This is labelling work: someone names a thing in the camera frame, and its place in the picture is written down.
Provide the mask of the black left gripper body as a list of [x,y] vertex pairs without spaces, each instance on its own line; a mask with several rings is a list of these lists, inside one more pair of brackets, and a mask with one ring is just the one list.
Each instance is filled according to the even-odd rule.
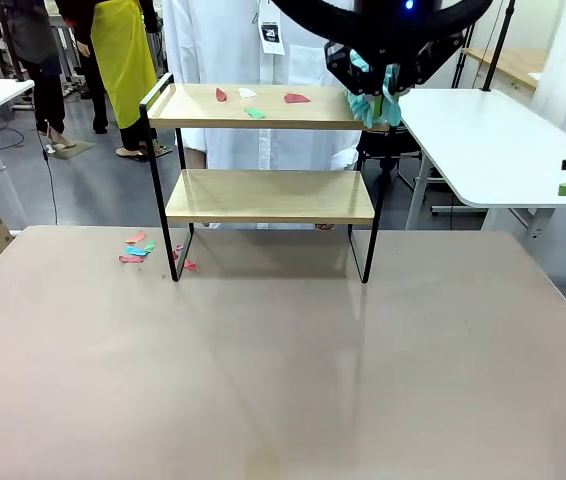
[[414,24],[421,29],[437,31],[442,25],[441,1],[430,0],[381,0],[355,1],[357,19],[352,21],[353,31],[363,31],[375,26]]

